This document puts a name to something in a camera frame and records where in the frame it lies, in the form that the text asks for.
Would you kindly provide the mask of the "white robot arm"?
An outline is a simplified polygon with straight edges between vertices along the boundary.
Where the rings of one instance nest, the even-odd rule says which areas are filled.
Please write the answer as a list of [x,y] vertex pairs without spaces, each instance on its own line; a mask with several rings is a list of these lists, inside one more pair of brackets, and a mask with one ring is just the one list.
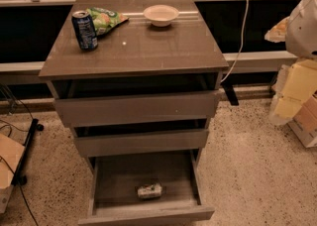
[[317,58],[317,0],[301,0],[291,14],[264,35],[272,43],[285,42],[286,50],[297,56]]

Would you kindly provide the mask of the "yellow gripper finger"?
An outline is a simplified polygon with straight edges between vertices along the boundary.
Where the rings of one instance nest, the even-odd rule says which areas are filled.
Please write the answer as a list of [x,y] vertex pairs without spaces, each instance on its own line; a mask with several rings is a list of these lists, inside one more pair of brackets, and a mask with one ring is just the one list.
[[285,41],[285,35],[287,31],[289,18],[286,17],[274,25],[269,31],[264,35],[264,39],[273,43],[281,43]]

